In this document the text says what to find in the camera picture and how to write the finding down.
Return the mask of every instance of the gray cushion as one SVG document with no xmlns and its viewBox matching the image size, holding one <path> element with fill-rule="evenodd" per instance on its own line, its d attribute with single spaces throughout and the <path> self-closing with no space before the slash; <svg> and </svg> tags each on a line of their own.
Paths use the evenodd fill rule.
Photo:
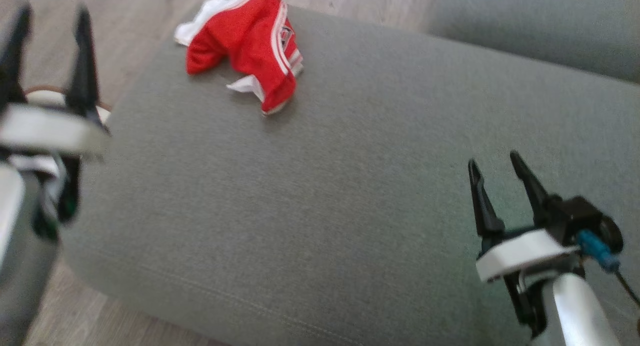
<svg viewBox="0 0 640 346">
<path fill-rule="evenodd" d="M 115 108 L 112 152 L 87 167 L 62 235 L 96 289 L 230 344 L 523 344 L 504 285 L 478 280 L 467 179 L 476 156 L 507 224 L 530 222 L 512 148 L 640 241 L 640 87 L 295 8 L 290 20 L 306 70 L 279 115 L 227 90 L 226 64 L 188 77 L 170 40 Z M 590 271 L 631 339 L 634 309 Z"/>
<path fill-rule="evenodd" d="M 435 0 L 429 33 L 640 81 L 640 0 Z"/>
</svg>

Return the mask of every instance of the white stripe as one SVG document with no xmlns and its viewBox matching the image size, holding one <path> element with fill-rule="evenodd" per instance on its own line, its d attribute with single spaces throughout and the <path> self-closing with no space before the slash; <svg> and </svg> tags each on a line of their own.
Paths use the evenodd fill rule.
<svg viewBox="0 0 640 346">
<path fill-rule="evenodd" d="M 249 1 L 250 0 L 206 0 L 192 22 L 181 24 L 175 29 L 174 40 L 181 45 L 188 46 L 211 17 L 224 11 L 240 8 Z"/>
<path fill-rule="evenodd" d="M 282 27 L 284 27 L 284 24 L 287 21 L 287 4 L 286 3 L 281 2 L 280 11 L 282 12 L 282 23 L 279 29 L 282 30 Z M 291 65 L 288 62 L 286 55 L 284 54 L 284 48 L 282 48 L 282 31 L 278 32 L 278 52 L 280 54 L 281 60 L 286 65 L 286 69 L 290 70 Z"/>
<path fill-rule="evenodd" d="M 280 5 L 280 9 L 278 11 L 278 16 L 276 17 L 276 21 L 274 22 L 273 28 L 271 30 L 271 51 L 273 52 L 273 56 L 278 62 L 279 68 L 282 71 L 282 74 L 287 75 L 289 73 L 289 68 L 286 66 L 286 57 L 284 57 L 282 51 L 282 26 L 284 25 L 285 20 L 287 19 L 287 5 L 282 3 Z"/>
<path fill-rule="evenodd" d="M 284 106 L 287 104 L 288 101 L 289 100 L 286 100 L 286 101 L 282 102 L 281 104 L 278 104 L 278 106 L 275 106 L 274 108 L 272 108 L 268 112 L 263 111 L 262 115 L 263 116 L 270 116 L 270 115 L 273 115 L 274 113 L 278 113 L 279 111 L 281 111 L 284 108 Z"/>
<path fill-rule="evenodd" d="M 302 62 L 295 63 L 295 65 L 291 67 L 291 72 L 293 73 L 293 77 L 297 77 L 300 74 L 300 72 L 302 72 L 302 69 L 304 69 L 304 67 L 302 66 Z"/>
<path fill-rule="evenodd" d="M 291 65 L 293 61 L 297 60 L 300 56 L 300 50 L 296 49 L 295 52 L 288 58 L 288 63 Z"/>
<path fill-rule="evenodd" d="M 292 60 L 292 59 L 290 59 L 290 60 L 288 61 L 288 67 L 289 67 L 289 69 L 291 69 L 291 70 L 292 70 L 292 69 L 293 69 L 293 66 L 294 66 L 296 63 L 300 63 L 300 62 L 302 62 L 302 56 L 299 56 L 298 58 L 293 59 L 293 60 Z"/>
</svg>

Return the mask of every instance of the wooden floor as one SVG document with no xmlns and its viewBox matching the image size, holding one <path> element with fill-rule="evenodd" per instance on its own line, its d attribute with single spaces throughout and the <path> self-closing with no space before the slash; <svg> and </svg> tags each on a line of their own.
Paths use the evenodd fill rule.
<svg viewBox="0 0 640 346">
<path fill-rule="evenodd" d="M 132 82 L 174 28 L 203 0 L 29 0 L 34 25 L 23 68 L 25 88 L 42 84 L 64 86 L 73 63 L 72 28 L 80 2 L 93 20 L 95 51 L 102 100 L 118 104 Z M 432 0 L 285 0 L 363 22 L 424 32 Z M 0 0 L 0 30 L 21 0 Z M 85 286 L 60 260 L 32 325 L 29 345 L 75 344 L 162 346 L 218 345 L 194 332 L 176 327 Z"/>
</svg>

